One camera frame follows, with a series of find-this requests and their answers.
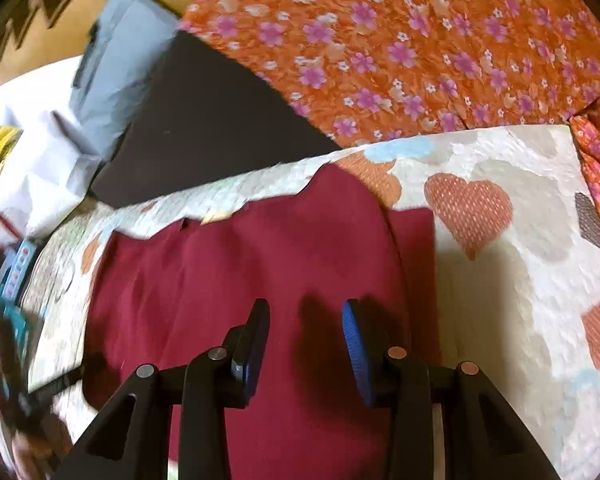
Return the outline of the dark red small sweater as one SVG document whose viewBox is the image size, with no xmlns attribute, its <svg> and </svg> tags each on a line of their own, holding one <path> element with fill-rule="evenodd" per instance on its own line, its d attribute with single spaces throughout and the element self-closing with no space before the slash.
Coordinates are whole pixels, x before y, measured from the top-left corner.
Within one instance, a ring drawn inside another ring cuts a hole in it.
<svg viewBox="0 0 600 480">
<path fill-rule="evenodd" d="M 341 312 L 356 299 L 395 344 L 412 307 L 434 306 L 434 216 L 386 208 L 352 174 L 323 166 L 298 194 L 210 223 L 175 221 L 142 240 L 115 232 L 94 273 L 84 350 L 103 370 L 83 393 L 101 408 L 140 364 L 188 363 L 271 308 L 256 395 L 226 416 L 237 479 L 378 479 L 388 415 L 355 385 Z"/>
</svg>

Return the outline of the quilted heart pattern bedspread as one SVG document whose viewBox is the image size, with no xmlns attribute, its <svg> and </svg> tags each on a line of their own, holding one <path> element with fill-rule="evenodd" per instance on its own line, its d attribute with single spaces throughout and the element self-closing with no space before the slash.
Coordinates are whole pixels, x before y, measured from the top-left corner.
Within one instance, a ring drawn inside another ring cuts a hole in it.
<svg viewBox="0 0 600 480">
<path fill-rule="evenodd" d="M 443 362 L 477 362 L 562 478 L 600 478 L 600 218 L 569 130 L 414 136 L 329 160 L 394 209 L 431 209 Z M 112 232 L 148 237 L 185 217 L 220 220 L 298 193 L 323 164 L 307 158 L 119 209 L 84 200 L 50 237 L 23 295 L 40 318 L 30 384 L 82 358 L 92 277 Z"/>
</svg>

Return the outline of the teal cardboard box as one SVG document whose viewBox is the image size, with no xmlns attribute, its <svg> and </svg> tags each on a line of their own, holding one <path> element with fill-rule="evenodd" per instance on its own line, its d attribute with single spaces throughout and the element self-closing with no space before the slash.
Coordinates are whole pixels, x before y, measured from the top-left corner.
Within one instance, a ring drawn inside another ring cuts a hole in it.
<svg viewBox="0 0 600 480">
<path fill-rule="evenodd" d="M 23 390 L 31 327 L 27 315 L 0 287 L 0 408 Z"/>
</svg>

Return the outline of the light blue shapes toy box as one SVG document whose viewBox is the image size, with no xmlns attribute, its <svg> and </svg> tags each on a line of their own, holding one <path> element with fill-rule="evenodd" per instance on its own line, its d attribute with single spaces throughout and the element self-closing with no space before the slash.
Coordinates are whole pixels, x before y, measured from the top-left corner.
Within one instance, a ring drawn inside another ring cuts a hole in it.
<svg viewBox="0 0 600 480">
<path fill-rule="evenodd" d="M 32 240 L 22 240 L 18 246 L 9 246 L 4 250 L 0 267 L 0 291 L 4 300 L 18 301 L 37 256 L 38 245 Z"/>
</svg>

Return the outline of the white paper shopping bag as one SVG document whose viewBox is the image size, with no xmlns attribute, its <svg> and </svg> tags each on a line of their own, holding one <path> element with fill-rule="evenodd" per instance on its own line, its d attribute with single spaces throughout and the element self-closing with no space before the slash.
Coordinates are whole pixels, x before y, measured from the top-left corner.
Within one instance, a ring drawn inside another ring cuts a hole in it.
<svg viewBox="0 0 600 480">
<path fill-rule="evenodd" d="M 20 136 L 0 175 L 0 246 L 44 238 L 83 202 L 100 159 L 74 139 L 69 107 L 78 56 L 0 86 L 0 126 Z"/>
</svg>

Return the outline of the black ribbed fabric cushion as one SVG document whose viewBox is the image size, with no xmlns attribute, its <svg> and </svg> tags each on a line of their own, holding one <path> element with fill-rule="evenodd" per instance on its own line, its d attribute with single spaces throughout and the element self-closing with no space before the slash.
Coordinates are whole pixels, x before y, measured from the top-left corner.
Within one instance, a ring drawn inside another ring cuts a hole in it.
<svg viewBox="0 0 600 480">
<path fill-rule="evenodd" d="M 249 68 L 178 32 L 91 192 L 120 208 L 337 148 Z"/>
</svg>

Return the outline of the orange floral fabric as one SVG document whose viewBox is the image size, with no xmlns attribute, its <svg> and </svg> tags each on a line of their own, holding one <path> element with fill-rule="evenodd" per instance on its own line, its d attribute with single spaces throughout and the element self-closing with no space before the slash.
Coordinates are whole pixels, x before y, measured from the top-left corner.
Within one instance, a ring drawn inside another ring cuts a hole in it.
<svg viewBox="0 0 600 480">
<path fill-rule="evenodd" d="M 344 148 L 566 124 L 600 215 L 600 22 L 583 0 L 193 0 L 180 27 Z"/>
</svg>

